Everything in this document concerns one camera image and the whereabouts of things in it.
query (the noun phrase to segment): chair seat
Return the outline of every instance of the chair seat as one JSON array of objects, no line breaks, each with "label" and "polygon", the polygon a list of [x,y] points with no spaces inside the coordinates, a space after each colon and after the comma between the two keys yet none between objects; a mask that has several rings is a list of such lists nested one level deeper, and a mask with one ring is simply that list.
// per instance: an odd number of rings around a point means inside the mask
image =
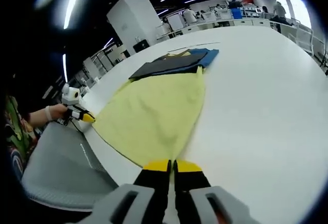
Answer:
[{"label": "chair seat", "polygon": [[92,211],[96,201],[117,188],[84,136],[48,124],[22,178],[28,196],[58,209]]}]

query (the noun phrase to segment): blue bin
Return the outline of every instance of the blue bin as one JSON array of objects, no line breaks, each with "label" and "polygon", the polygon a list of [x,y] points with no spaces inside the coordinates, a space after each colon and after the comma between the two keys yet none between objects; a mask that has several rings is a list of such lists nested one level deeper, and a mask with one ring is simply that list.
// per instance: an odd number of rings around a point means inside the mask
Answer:
[{"label": "blue bin", "polygon": [[231,12],[232,12],[232,16],[234,17],[234,19],[242,19],[241,9],[234,8],[234,9],[231,9]]}]

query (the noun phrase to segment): blue cloth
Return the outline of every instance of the blue cloth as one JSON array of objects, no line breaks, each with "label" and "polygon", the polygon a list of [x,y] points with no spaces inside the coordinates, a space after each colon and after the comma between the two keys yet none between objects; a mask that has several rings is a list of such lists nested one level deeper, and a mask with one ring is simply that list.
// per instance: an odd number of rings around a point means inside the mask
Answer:
[{"label": "blue cloth", "polygon": [[202,66],[203,68],[206,68],[214,60],[216,55],[219,53],[219,50],[208,50],[206,48],[189,50],[190,54],[205,53],[205,52],[207,54],[196,64],[193,64],[193,65],[190,65],[187,67],[172,69],[172,70],[168,70],[168,71],[155,72],[155,73],[152,73],[151,76],[162,75],[162,74],[186,73],[186,72],[188,72],[188,70],[192,70],[193,68],[197,68],[198,66]]}]

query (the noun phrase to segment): desk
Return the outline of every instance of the desk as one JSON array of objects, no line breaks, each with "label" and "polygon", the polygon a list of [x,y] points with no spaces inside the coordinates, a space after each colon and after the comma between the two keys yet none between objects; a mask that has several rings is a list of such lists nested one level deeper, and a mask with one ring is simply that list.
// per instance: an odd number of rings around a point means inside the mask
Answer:
[{"label": "desk", "polygon": [[[259,222],[298,223],[327,180],[328,78],[301,48],[271,28],[215,28],[151,46],[92,87],[84,97],[86,108],[97,114],[145,62],[184,47],[220,53],[204,74],[203,109],[180,158],[200,165],[211,185],[243,201]],[[119,185],[134,181],[141,168],[93,128],[85,136]]]}]

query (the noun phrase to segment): human arm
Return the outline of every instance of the human arm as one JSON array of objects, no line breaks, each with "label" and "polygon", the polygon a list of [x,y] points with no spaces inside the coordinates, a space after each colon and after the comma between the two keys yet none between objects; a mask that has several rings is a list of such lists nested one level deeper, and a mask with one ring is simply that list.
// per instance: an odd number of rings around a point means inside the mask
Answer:
[{"label": "human arm", "polygon": [[[49,106],[49,113],[52,120],[63,118],[66,111],[67,107],[62,104]],[[49,122],[46,114],[46,108],[30,113],[28,122],[34,128],[42,127],[47,122]]]}]

